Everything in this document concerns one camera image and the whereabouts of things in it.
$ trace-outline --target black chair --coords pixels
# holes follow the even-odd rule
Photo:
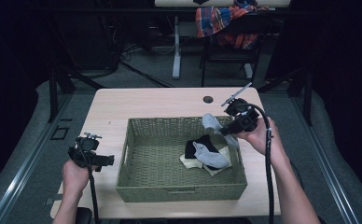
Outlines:
[[[202,58],[202,87],[206,77],[206,62],[210,63],[239,63],[242,68],[246,63],[253,64],[253,74],[251,82],[254,82],[254,76],[257,71],[259,55],[263,40],[272,27],[272,19],[261,14],[246,14],[240,18],[232,20],[230,24],[218,33],[205,37]],[[259,34],[256,42],[251,49],[236,49],[233,46],[219,46],[212,44],[211,39],[220,34]]]

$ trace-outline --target basket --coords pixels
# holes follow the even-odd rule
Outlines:
[[[221,124],[230,117],[216,117]],[[210,134],[217,149],[228,144],[205,130],[202,118],[129,119],[118,171],[117,192],[125,203],[238,200],[247,181],[239,148],[230,147],[231,167],[214,176],[187,169],[179,159],[186,142]]]

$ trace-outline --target white desk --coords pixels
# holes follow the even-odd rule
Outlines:
[[[288,7],[289,2],[290,0],[259,0],[258,4],[266,7]],[[194,3],[193,0],[155,0],[155,7],[230,7],[232,5],[233,0],[209,0],[201,5]],[[179,21],[178,17],[175,16],[173,79],[180,78],[181,52],[179,35]]]
[[[89,114],[81,130],[100,134],[98,155],[114,155],[113,166],[103,167],[93,173],[100,218],[150,218],[150,217],[246,217],[267,216],[269,196],[266,182],[265,159],[246,141],[240,141],[248,186],[238,201],[193,201],[166,203],[125,203],[116,191],[119,162],[129,118],[201,117],[205,113],[226,116],[220,105],[240,88],[166,88],[166,89],[102,89],[97,91]],[[207,104],[204,96],[214,101]],[[249,88],[238,97],[251,104],[262,106],[258,93]],[[280,214],[276,182],[273,175],[274,214]],[[54,217],[60,201],[52,206]],[[79,203],[91,211],[91,188],[85,188]]]

